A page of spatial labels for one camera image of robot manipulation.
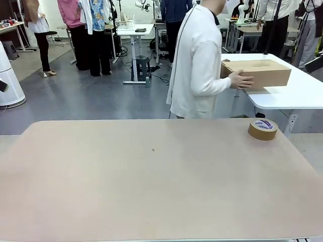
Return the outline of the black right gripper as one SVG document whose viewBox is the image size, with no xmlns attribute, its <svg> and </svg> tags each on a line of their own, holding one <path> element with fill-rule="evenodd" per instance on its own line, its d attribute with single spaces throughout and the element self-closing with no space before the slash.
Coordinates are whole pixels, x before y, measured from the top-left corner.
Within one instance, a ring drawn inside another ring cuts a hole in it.
<svg viewBox="0 0 323 242">
<path fill-rule="evenodd" d="M 323 56 L 316 57 L 310 62 L 305 64 L 305 69 L 308 73 L 312 73 L 323 67 Z"/>
</svg>

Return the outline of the person's right hand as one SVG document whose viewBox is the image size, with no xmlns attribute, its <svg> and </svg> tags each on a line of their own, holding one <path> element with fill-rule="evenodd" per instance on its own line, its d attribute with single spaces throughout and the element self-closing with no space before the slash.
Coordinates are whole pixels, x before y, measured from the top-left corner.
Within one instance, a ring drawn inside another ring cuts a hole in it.
<svg viewBox="0 0 323 242">
<path fill-rule="evenodd" d="M 243 71 L 242 70 L 238 70 L 236 72 L 232 72 L 229 74 L 229 78 L 231 80 L 231 85 L 230 88 L 231 89 L 246 89 L 246 88 L 250 88 L 253 85 L 253 76 L 243 76 L 242 75 Z"/>
</svg>

